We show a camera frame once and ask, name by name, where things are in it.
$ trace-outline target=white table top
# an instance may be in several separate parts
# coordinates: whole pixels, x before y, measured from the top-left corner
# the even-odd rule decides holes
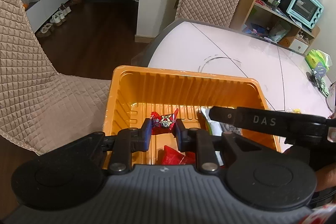
[[[303,56],[222,28],[180,23],[162,39],[148,67],[254,78],[271,110],[332,114],[325,97],[307,79],[310,68]],[[327,76],[325,81],[331,84]]]

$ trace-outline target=wooden floor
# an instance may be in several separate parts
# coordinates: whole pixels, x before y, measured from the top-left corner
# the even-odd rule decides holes
[[[147,44],[134,42],[137,6],[84,3],[72,6],[67,21],[51,36],[39,39],[55,69],[66,75],[111,79],[113,70],[130,65]],[[22,163],[37,157],[0,137],[0,219],[17,207],[10,179]]]

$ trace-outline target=shelf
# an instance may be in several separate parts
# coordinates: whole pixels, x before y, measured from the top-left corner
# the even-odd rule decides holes
[[[313,28],[313,30],[310,31],[310,30],[308,30],[308,28],[306,28],[306,27],[304,27],[304,26],[301,27],[301,26],[297,25],[293,20],[291,20],[291,19],[290,19],[288,16],[286,16],[284,13],[283,13],[283,14],[280,14],[280,13],[278,13],[277,11],[275,11],[275,10],[269,8],[268,6],[266,6],[266,5],[261,5],[261,4],[259,4],[259,3],[255,3],[254,6],[257,6],[257,7],[259,7],[259,8],[262,8],[262,9],[264,9],[264,10],[266,10],[266,11],[268,11],[268,12],[270,12],[270,13],[272,13],[272,14],[274,14],[274,15],[280,17],[280,18],[282,18],[283,20],[286,20],[287,22],[289,22],[290,24],[292,24],[292,25],[298,27],[299,29],[303,30],[305,33],[307,33],[308,35],[310,35],[310,36],[313,37],[313,38],[315,38],[315,37],[317,36],[317,34],[319,33],[319,28],[318,28],[317,26],[315,26],[315,27]]]

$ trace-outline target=candy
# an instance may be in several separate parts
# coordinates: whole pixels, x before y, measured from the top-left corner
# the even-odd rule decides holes
[[[152,135],[158,135],[163,133],[173,133],[173,128],[176,121],[176,116],[179,109],[176,108],[173,114],[159,115],[157,112],[152,112]]]
[[[184,164],[195,164],[195,162],[196,162],[195,153],[186,152],[184,156],[175,149],[172,149],[167,145],[164,146],[164,155],[162,158],[161,165],[184,165]]]

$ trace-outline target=small drawer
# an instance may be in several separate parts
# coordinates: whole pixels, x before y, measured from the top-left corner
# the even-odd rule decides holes
[[[305,50],[308,48],[308,45],[301,42],[300,40],[294,39],[289,48],[295,50],[296,52],[304,53]]]

